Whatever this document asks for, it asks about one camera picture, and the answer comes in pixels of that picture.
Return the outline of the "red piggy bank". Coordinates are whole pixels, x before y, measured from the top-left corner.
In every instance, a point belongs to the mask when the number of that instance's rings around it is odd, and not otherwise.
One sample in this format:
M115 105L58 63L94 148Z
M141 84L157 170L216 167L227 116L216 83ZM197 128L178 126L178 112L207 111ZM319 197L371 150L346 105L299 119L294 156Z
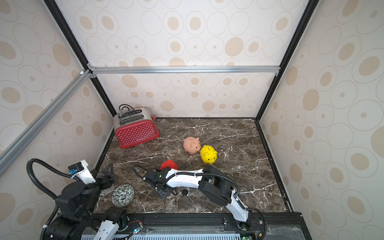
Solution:
M171 168L171 169L178 170L178 165L172 160L167 160L161 164L161 170L163 170L165 168Z

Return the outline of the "pink piggy bank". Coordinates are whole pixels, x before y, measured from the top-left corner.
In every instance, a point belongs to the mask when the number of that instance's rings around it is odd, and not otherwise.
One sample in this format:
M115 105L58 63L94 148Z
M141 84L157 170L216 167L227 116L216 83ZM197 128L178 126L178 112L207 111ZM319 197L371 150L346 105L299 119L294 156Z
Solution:
M190 154L195 154L199 152L202 148L200 138L187 137L186 139L184 139L183 147L185 151Z

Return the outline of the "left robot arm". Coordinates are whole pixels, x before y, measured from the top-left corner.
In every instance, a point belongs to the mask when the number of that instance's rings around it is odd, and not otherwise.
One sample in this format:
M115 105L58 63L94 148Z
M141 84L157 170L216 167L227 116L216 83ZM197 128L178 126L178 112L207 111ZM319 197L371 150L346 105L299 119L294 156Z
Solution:
M75 179L60 195L45 187L36 177L33 165L39 164L51 172ZM113 164L108 164L99 178L90 172L85 161L69 166L69 173L63 173L40 159L30 159L26 170L32 183L55 202L55 208L43 225L41 240L79 240L86 228L96 231L97 240L112 240L119 231L128 228L129 218L123 208L110 207L103 218L93 216L100 194L116 181Z

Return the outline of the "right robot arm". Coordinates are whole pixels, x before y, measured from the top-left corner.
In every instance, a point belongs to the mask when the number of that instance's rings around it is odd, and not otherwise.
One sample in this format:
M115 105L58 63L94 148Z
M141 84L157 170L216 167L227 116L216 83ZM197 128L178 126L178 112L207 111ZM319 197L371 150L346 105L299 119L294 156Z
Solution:
M213 166L197 171L180 171L166 167L149 170L142 179L165 199L175 188L192 188L203 193L212 203L226 207L233 218L251 224L252 213L239 199L240 187L235 181Z

